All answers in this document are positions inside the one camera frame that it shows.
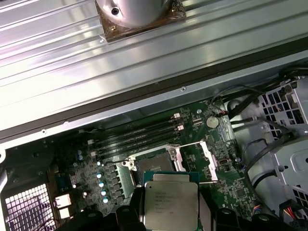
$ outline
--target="capacitor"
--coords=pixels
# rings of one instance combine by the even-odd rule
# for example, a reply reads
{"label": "capacitor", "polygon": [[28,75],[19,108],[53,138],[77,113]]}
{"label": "capacitor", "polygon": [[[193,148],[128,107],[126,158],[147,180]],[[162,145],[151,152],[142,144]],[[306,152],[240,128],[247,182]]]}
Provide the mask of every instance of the capacitor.
{"label": "capacitor", "polygon": [[240,163],[241,162],[241,158],[240,157],[235,158],[235,162],[236,163]]}
{"label": "capacitor", "polygon": [[107,194],[107,190],[106,190],[106,189],[104,189],[104,190],[101,191],[101,195],[102,195],[102,196],[106,196],[106,194]]}
{"label": "capacitor", "polygon": [[206,119],[206,125],[209,128],[217,128],[219,125],[219,120],[215,116],[210,116],[209,118]]}
{"label": "capacitor", "polygon": [[105,197],[104,199],[103,199],[103,202],[106,204],[106,203],[108,203],[108,201],[109,201],[109,197],[107,196],[107,197]]}
{"label": "capacitor", "polygon": [[98,179],[100,179],[100,178],[102,178],[102,174],[99,172],[99,173],[96,174],[96,177],[97,177]]}

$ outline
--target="screw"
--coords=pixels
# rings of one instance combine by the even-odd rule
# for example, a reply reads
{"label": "screw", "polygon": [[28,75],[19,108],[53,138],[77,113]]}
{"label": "screw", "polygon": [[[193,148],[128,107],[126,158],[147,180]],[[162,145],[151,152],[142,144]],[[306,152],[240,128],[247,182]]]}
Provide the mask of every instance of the screw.
{"label": "screw", "polygon": [[17,182],[19,182],[19,177],[16,177],[13,179],[13,183],[17,183]]}
{"label": "screw", "polygon": [[113,8],[113,9],[111,10],[111,13],[112,13],[113,15],[117,15],[117,14],[119,13],[119,9],[118,9],[118,8]]}
{"label": "screw", "polygon": [[169,150],[169,153],[170,153],[171,155],[175,155],[177,152],[175,151],[175,149],[170,149],[170,150]]}

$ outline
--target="chip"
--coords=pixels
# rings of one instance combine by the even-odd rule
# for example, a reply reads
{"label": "chip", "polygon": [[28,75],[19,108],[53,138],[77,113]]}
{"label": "chip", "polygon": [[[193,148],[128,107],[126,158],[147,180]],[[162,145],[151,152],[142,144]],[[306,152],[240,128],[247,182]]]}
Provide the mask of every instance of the chip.
{"label": "chip", "polygon": [[174,171],[169,153],[157,154],[153,157],[138,160],[136,167],[141,184],[144,183],[144,171]]}
{"label": "chip", "polygon": [[236,190],[235,192],[236,192],[237,197],[245,196],[245,191],[244,191],[244,189],[238,189],[238,190]]}

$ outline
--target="black cable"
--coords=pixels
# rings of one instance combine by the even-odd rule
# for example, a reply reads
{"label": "black cable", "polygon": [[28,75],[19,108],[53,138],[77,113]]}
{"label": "black cable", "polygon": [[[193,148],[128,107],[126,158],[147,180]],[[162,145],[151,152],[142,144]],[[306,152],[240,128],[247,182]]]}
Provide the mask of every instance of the black cable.
{"label": "black cable", "polygon": [[231,121],[231,124],[243,124],[243,123],[248,123],[254,121],[253,118],[247,118],[247,119],[242,119],[242,120],[234,120]]}
{"label": "black cable", "polygon": [[216,99],[217,97],[221,96],[223,93],[225,93],[225,92],[227,92],[227,91],[229,91],[229,90],[235,89],[235,88],[244,88],[244,89],[246,89],[246,90],[250,90],[250,91],[253,91],[253,92],[257,92],[257,93],[259,93],[260,95],[265,94],[265,92],[263,92],[263,91],[261,91],[261,90],[259,90],[259,89],[257,89],[257,88],[253,88],[253,87],[249,87],[249,86],[246,86],[246,85],[238,84],[238,85],[234,85],[234,86],[228,87],[228,88],[226,88],[226,89],[221,90],[220,92],[218,92],[216,95],[213,96],[213,98],[212,98],[211,101],[210,101],[210,104],[211,104],[214,108],[218,109],[219,111],[221,111],[222,113],[225,114],[226,112],[225,112],[224,110],[222,110],[221,108],[219,108],[219,107],[217,107],[217,106],[214,105],[214,101],[215,101],[215,99]]}
{"label": "black cable", "polygon": [[264,180],[264,179],[267,178],[267,177],[271,177],[271,176],[277,177],[277,174],[276,174],[276,171],[275,171],[275,170],[272,170],[271,172],[265,173],[265,174],[263,174],[262,176],[260,176],[260,177],[255,181],[255,183],[253,184],[253,187],[256,188],[256,187],[258,186],[258,184],[260,184],[260,182],[261,182],[262,180]]}
{"label": "black cable", "polygon": [[255,188],[252,185],[252,182],[249,178],[248,172],[249,170],[252,168],[252,166],[254,166],[256,164],[256,162],[258,162],[262,157],[264,157],[268,152],[280,147],[281,145],[283,145],[285,142],[291,140],[291,138],[293,134],[291,132],[287,133],[287,134],[283,134],[281,136],[280,139],[275,140],[273,143],[271,143],[270,145],[268,145],[267,147],[265,147],[261,152],[259,152],[257,155],[254,156],[254,158],[249,162],[249,164],[247,165],[245,171],[244,171],[244,177],[246,179],[246,184],[247,187],[250,189],[250,191],[255,195],[255,198],[260,201],[260,203],[263,205],[264,208],[266,208],[269,212],[271,212],[275,217],[278,218],[278,216],[275,214],[275,212],[273,212],[268,206],[267,204],[265,204],[265,202],[262,200],[262,198],[257,194]]}
{"label": "black cable", "polygon": [[261,141],[263,141],[263,142],[265,143],[265,145],[268,146],[268,143],[266,142],[266,139],[264,139],[264,138],[257,139],[257,140],[255,140],[255,141],[251,141],[251,142],[249,142],[249,143],[245,146],[244,151],[243,151],[243,153],[242,153],[242,163],[243,163],[243,164],[245,164],[245,153],[246,153],[247,149],[249,148],[249,146],[252,145],[252,144],[254,144],[254,143],[259,143],[259,142],[261,142]]}
{"label": "black cable", "polygon": [[249,123],[249,122],[253,122],[253,121],[263,121],[263,122],[266,122],[268,123],[269,125],[272,125],[273,127],[277,128],[277,129],[280,129],[282,133],[286,133],[286,132],[289,132],[290,129],[280,125],[280,124],[277,124],[271,120],[268,120],[268,119],[265,119],[265,118],[262,118],[262,117],[257,117],[256,119],[254,118],[247,118],[247,119],[242,119],[242,120],[235,120],[235,121],[231,121],[231,124],[243,124],[243,123]]}

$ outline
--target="metal frame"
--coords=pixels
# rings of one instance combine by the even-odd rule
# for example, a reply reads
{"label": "metal frame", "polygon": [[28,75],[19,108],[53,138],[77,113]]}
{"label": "metal frame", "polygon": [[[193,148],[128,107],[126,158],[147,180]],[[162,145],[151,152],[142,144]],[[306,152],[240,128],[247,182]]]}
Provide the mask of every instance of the metal frame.
{"label": "metal frame", "polygon": [[[89,112],[88,104],[100,99],[119,107],[120,100],[114,102],[112,96],[139,100],[141,93],[144,98],[146,94],[166,92],[170,87],[162,85],[164,79],[175,82],[171,78],[195,70],[199,70],[194,73],[197,78],[214,77],[226,70],[217,69],[216,64],[248,54],[257,57],[257,51],[308,35],[306,0],[184,0],[185,22],[113,43],[102,39],[94,0],[52,3],[1,1],[0,72],[4,76],[0,78],[0,120],[5,122],[0,130],[50,115],[55,116],[40,127],[59,122],[72,116],[59,117],[59,112],[82,105],[82,113]],[[262,59],[266,62],[285,52],[285,48],[273,49]],[[247,63],[225,64],[234,71]],[[186,82],[197,79],[188,76]],[[192,84],[184,84],[180,78],[177,81],[183,86]],[[153,90],[141,91],[150,84]],[[22,130],[4,131],[7,135],[0,137],[31,130],[34,125],[38,123],[29,123],[27,129],[24,125]]]}
{"label": "metal frame", "polygon": [[133,103],[123,102],[121,104],[110,105],[109,107],[105,107],[103,109],[101,108],[100,110],[95,110],[95,107],[91,105],[92,111],[88,114],[85,112],[87,111],[86,109],[89,110],[89,107],[85,105],[82,108],[78,108],[77,111],[73,110],[68,112],[70,114],[75,112],[75,116],[69,119],[66,119],[63,114],[59,114],[55,115],[54,118],[44,119],[44,123],[42,123],[42,121],[34,121],[18,128],[1,131],[0,135],[2,136],[2,139],[0,141],[0,163],[5,159],[6,149],[56,135],[61,132],[70,131],[89,124],[98,123],[103,119],[108,121],[114,118],[116,121],[120,121],[121,123],[123,123],[123,119],[126,119],[125,122],[129,122],[133,119],[149,116],[179,105],[208,98],[213,95],[215,91],[224,89],[234,84],[247,84],[251,82],[264,81],[264,79],[277,74],[278,71],[284,66],[296,62],[303,62],[307,57],[308,51],[302,51],[239,71],[231,72],[234,69],[228,69],[227,71],[231,72],[229,74],[221,75],[216,78],[210,78],[208,80],[167,91],[165,93],[161,93],[162,90],[159,91],[159,89],[156,89],[158,93],[161,94],[145,99],[142,99],[143,97],[133,98]]}

